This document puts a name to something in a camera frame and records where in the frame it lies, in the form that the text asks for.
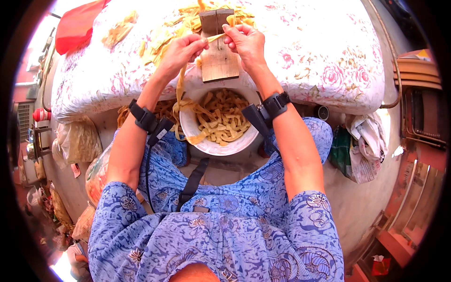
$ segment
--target blue floral dress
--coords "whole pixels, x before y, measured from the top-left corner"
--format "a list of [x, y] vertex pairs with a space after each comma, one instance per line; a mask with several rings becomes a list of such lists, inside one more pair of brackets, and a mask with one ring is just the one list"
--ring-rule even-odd
[[[332, 130], [315, 118], [304, 122], [324, 163]], [[344, 280], [343, 253], [326, 196], [305, 191], [288, 202], [277, 153], [267, 150], [268, 162], [236, 183], [199, 185], [176, 213], [187, 181], [177, 168], [186, 163], [186, 144], [166, 134], [152, 148], [148, 171], [147, 151], [138, 189], [147, 198], [148, 173], [156, 214], [147, 215], [125, 183], [105, 186], [89, 239], [95, 281], [166, 282], [192, 263], [207, 265], [222, 282]], [[195, 206], [210, 212], [195, 213]]]

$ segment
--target floral tablecloth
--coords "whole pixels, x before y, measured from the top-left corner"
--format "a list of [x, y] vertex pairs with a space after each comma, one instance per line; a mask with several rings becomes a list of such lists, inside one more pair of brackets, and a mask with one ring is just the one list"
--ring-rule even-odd
[[[144, 66], [137, 49], [142, 40], [151, 40], [153, 29], [175, 19], [177, 9], [190, 3], [112, 0], [94, 21], [90, 42], [61, 57], [53, 82], [52, 115], [68, 123], [138, 98], [155, 66]], [[268, 66], [294, 102], [316, 103], [355, 115], [372, 113], [380, 106], [384, 98], [382, 54], [360, 0], [237, 3], [255, 14], [257, 28], [266, 36]], [[102, 37], [133, 9], [139, 14], [134, 28], [113, 49], [105, 48]], [[177, 79], [167, 85], [161, 100], [175, 97]], [[204, 84], [195, 63], [188, 66], [185, 83], [186, 91], [256, 89], [242, 69], [238, 79]]]

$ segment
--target floor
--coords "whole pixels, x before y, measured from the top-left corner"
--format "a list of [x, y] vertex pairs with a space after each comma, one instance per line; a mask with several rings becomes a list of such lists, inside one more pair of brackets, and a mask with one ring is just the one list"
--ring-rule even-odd
[[[362, 2], [373, 21], [373, 25], [381, 43], [386, 81], [384, 103], [392, 103], [397, 97], [397, 91], [393, 83], [390, 49], [383, 34], [382, 27], [378, 22], [374, 11], [369, 6], [368, 0], [362, 0]], [[389, 30], [391, 40], [395, 45], [396, 53], [400, 54], [411, 51], [408, 41], [391, 15], [385, 10], [381, 3], [377, 0], [374, 2], [386, 28]], [[55, 64], [58, 61], [57, 56], [58, 55], [56, 54]], [[53, 75], [51, 73], [45, 94], [45, 103], [47, 105], [50, 104], [52, 80]], [[41, 105], [37, 102], [36, 108], [39, 107], [41, 107]], [[389, 153], [382, 165], [379, 175], [374, 181], [358, 185], [344, 177], [328, 161], [324, 165], [325, 190], [332, 206], [332, 215], [337, 226], [345, 260], [347, 255], [350, 254], [363, 239], [365, 232], [370, 228], [379, 212], [387, 205], [399, 169], [399, 162], [396, 161], [396, 158], [392, 157], [392, 154], [400, 145], [400, 107], [396, 106], [389, 110], [378, 110], [378, 113], [384, 122], [386, 134], [389, 136]], [[106, 148], [112, 141], [113, 133], [117, 127], [117, 116], [117, 110], [110, 110], [102, 114], [90, 116], [97, 127], [103, 148]], [[330, 122], [335, 123], [334, 125], [337, 125], [341, 120], [344, 120], [342, 114], [332, 113], [331, 116]], [[50, 122], [40, 122], [39, 125], [50, 125], [52, 128], [56, 129], [54, 120], [51, 120]], [[48, 142], [51, 145], [54, 138], [56, 138], [56, 134], [55, 132], [52, 132], [47, 136], [47, 141], [43, 140], [43, 142]], [[249, 148], [239, 154], [218, 158], [229, 162], [251, 164], [260, 167], [266, 162], [266, 159], [261, 158], [256, 154], [260, 142], [261, 139], [256, 140]], [[202, 153], [197, 151], [194, 147], [191, 147], [190, 151], [193, 157], [202, 157]], [[89, 163], [79, 164], [82, 174], [78, 178], [74, 178], [70, 167], [60, 169], [53, 161], [51, 155], [44, 157], [44, 166], [47, 178], [54, 182], [70, 216], [76, 221], [87, 207], [88, 197], [85, 191], [84, 176]], [[195, 165], [189, 165], [181, 168], [181, 171], [188, 176], [194, 168]], [[249, 171], [225, 171], [209, 167], [206, 172], [205, 180], [210, 184], [223, 185], [234, 183], [249, 173]]]

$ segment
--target hand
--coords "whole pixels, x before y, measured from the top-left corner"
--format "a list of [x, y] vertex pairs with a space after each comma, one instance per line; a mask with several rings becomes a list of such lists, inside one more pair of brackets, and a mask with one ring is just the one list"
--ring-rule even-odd
[[222, 29], [227, 34], [224, 43], [228, 44], [232, 52], [239, 54], [243, 69], [247, 73], [252, 76], [254, 67], [266, 66], [263, 33], [246, 24], [239, 24], [234, 28], [223, 24]]
[[198, 34], [176, 38], [169, 45], [155, 73], [169, 83], [179, 74], [183, 66], [188, 62], [194, 62], [204, 49], [208, 49], [208, 40]]

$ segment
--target white bowl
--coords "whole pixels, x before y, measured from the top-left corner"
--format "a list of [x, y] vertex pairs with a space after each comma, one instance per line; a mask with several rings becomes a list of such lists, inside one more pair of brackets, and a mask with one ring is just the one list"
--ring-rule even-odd
[[[183, 96], [183, 99], [190, 98], [191, 100], [200, 103], [208, 91], [216, 91], [222, 88], [204, 88], [197, 89], [193, 91], [187, 91]], [[260, 98], [255, 90], [248, 88], [227, 88], [235, 93], [243, 96], [249, 104], [260, 105]], [[186, 136], [196, 136], [201, 133], [199, 130], [199, 121], [197, 120], [196, 114], [192, 110], [180, 111], [180, 125]], [[227, 146], [220, 146], [216, 142], [208, 141], [206, 138], [202, 140], [199, 144], [194, 145], [197, 149], [204, 153], [213, 156], [229, 156], [235, 153], [241, 152], [246, 149], [258, 136], [258, 131], [253, 125], [251, 125], [243, 136], [230, 142]]]

